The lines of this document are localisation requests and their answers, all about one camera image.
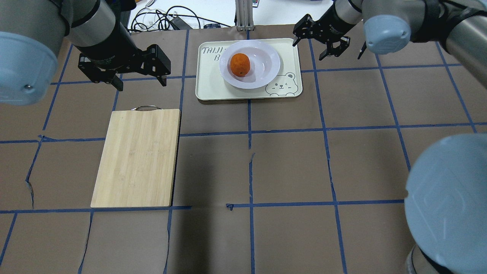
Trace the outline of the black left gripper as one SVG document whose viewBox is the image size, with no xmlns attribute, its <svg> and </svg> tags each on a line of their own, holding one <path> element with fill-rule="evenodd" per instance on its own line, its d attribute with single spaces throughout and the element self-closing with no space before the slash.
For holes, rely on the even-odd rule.
<svg viewBox="0 0 487 274">
<path fill-rule="evenodd" d="M 92 83 L 106 83 L 119 91 L 123 91 L 123 81 L 116 72 L 152 76 L 162 86 L 167 86 L 172 73 L 172 63 L 160 46 L 138 49 L 122 23 L 115 23 L 110 35 L 96 45 L 74 46 L 81 52 L 78 69 Z"/>
</svg>

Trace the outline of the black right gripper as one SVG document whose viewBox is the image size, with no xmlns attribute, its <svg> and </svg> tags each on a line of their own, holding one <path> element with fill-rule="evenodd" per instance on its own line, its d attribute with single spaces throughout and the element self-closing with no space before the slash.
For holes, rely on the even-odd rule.
<svg viewBox="0 0 487 274">
<path fill-rule="evenodd" d="M 295 39 L 292 47 L 296 47 L 303 39 L 316 39 L 326 45 L 326 49 L 319 55 L 319 61 L 329 56 L 339 57 L 350 45 L 350 37 L 344 35 L 351 29 L 352 24 L 339 16 L 335 6 L 330 7 L 316 21 L 310 14 L 305 14 L 293 27 Z"/>
</svg>

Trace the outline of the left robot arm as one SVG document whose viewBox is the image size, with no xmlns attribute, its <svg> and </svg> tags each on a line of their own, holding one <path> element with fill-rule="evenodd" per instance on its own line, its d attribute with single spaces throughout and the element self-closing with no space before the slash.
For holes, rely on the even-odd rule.
<svg viewBox="0 0 487 274">
<path fill-rule="evenodd" d="M 171 62 L 158 45 L 136 47 L 120 21 L 134 0 L 2 0 L 0 101 L 42 100 L 59 65 L 64 39 L 80 51 L 78 68 L 92 83 L 123 90 L 119 73 L 150 75 L 167 85 Z"/>
</svg>

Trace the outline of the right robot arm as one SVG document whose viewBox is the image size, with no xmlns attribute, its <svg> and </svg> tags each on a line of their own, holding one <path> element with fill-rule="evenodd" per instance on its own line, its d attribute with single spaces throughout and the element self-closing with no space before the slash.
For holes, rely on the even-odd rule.
<svg viewBox="0 0 487 274">
<path fill-rule="evenodd" d="M 447 135 L 486 132 L 486 90 L 437 42 L 318 60 L 309 42 L 345 274 L 436 273 L 407 228 L 406 177 Z"/>
</svg>

